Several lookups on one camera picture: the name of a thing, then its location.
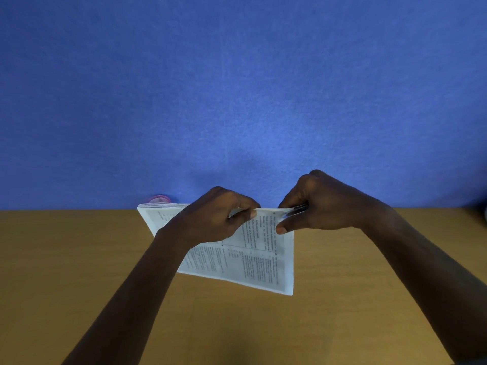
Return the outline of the person's right forearm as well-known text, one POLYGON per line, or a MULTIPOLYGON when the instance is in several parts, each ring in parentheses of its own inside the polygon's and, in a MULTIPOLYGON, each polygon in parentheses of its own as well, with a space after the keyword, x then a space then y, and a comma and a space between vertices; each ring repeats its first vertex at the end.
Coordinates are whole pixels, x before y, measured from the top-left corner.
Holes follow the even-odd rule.
POLYGON ((383 203, 362 212, 371 239, 455 364, 487 358, 487 284, 383 203))

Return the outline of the person's left forearm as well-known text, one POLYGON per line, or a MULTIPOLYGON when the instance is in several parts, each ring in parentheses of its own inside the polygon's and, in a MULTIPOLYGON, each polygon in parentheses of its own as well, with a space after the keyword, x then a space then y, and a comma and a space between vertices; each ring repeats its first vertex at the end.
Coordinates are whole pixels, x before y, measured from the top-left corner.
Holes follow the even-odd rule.
POLYGON ((139 365, 155 319, 192 244, 162 228, 61 365, 139 365))

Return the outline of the black pen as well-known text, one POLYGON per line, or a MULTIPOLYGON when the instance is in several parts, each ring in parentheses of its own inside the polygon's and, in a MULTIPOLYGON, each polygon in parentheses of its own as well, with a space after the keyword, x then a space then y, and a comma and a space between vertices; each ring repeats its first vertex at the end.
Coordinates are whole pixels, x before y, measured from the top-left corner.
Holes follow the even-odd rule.
POLYGON ((299 206, 293 207, 291 210, 283 215, 283 218, 289 218, 291 216, 305 212, 309 208, 308 203, 301 204, 299 206))

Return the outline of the person's left hand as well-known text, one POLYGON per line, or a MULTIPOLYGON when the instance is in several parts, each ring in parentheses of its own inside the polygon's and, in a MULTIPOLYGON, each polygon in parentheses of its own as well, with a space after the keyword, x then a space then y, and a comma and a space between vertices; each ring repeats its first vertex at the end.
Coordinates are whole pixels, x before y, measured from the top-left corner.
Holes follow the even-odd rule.
POLYGON ((215 186, 172 218, 158 231, 157 238, 165 238, 184 251, 202 243, 223 241, 238 230, 228 228, 232 214, 258 208, 260 204, 254 199, 215 186))

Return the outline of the person's right hand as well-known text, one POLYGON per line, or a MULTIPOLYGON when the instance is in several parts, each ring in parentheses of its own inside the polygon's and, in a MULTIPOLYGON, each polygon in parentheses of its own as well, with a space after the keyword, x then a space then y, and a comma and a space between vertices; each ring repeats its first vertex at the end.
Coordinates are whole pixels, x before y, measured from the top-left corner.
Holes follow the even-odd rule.
POLYGON ((291 217, 310 217, 314 221, 313 229, 320 230, 363 229, 388 208, 383 202, 321 170, 301 176, 279 208, 293 208, 304 203, 308 203, 309 208, 291 217))

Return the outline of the white printed paper booklet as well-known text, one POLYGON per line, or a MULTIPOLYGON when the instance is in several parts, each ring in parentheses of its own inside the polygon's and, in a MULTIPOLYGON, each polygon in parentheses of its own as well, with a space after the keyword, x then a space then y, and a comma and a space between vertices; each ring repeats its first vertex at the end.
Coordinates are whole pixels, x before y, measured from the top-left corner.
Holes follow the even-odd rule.
POLYGON ((232 237, 191 249, 177 272, 293 295, 294 233, 276 233, 289 211, 257 209, 232 237))

